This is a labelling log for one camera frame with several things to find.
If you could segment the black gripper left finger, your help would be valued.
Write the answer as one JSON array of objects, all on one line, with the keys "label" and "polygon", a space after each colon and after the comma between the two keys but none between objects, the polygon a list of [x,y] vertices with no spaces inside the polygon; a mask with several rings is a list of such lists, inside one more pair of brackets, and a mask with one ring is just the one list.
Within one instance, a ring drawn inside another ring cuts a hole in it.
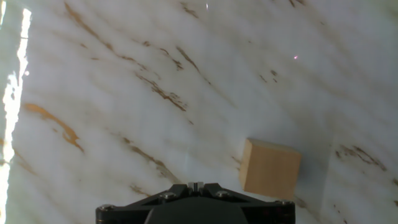
[{"label": "black gripper left finger", "polygon": [[154,208],[193,196],[196,183],[173,184],[171,188],[126,206],[100,205],[95,210],[96,224],[145,223]]}]

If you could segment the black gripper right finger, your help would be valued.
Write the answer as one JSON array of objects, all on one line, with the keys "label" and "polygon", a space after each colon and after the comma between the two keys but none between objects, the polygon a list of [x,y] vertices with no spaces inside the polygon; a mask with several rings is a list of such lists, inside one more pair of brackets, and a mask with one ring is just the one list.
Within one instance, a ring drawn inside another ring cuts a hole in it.
[{"label": "black gripper right finger", "polygon": [[265,202],[226,188],[220,184],[196,183],[196,193],[201,197],[237,205],[248,223],[295,224],[295,203],[290,200]]}]

